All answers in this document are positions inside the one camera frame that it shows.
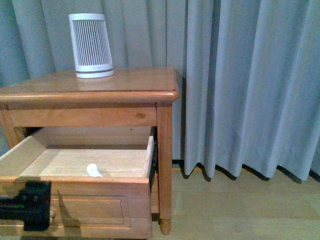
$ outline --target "wooden floor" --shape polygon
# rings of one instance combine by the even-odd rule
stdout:
[[[320,239],[320,183],[311,177],[298,184],[277,170],[263,181],[244,170],[231,180],[216,171],[210,181],[199,169],[188,179],[174,169],[172,200],[171,234],[153,222],[154,240]]]

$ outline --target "drawer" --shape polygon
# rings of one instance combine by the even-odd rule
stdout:
[[[49,181],[50,226],[25,231],[23,221],[0,220],[0,233],[150,238],[154,148],[150,127],[42,128],[0,158],[0,197],[13,199],[26,183]],[[88,175],[92,163],[102,177]]]

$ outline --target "white object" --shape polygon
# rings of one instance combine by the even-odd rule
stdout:
[[[91,163],[86,167],[86,171],[90,177],[103,177],[97,164]]]
[[[114,74],[107,26],[103,14],[69,15],[77,78],[101,78]]]

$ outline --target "white air purifier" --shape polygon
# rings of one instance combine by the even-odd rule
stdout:
[[[69,23],[76,77],[90,79],[113,75],[105,16],[70,14]]]

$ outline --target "wooden leg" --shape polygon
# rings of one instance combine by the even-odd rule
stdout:
[[[10,149],[20,143],[25,138],[24,127],[14,127],[11,121],[9,111],[6,109],[0,110],[0,124]]]
[[[160,230],[163,235],[170,234],[171,231],[171,219],[160,219]]]
[[[172,215],[172,105],[157,105],[156,115],[160,229],[168,235]]]

